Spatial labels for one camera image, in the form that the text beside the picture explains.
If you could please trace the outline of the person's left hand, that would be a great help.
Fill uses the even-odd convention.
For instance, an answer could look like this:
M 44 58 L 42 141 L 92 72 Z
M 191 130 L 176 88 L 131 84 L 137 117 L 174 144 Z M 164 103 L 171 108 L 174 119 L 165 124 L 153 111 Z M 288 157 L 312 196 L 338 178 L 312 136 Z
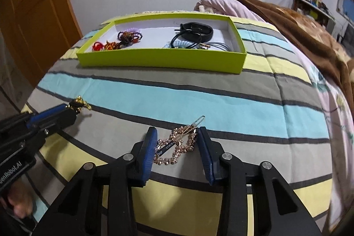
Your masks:
M 21 179 L 12 184 L 7 200 L 13 206 L 14 215 L 18 218 L 23 219 L 31 215 L 33 211 L 32 193 Z

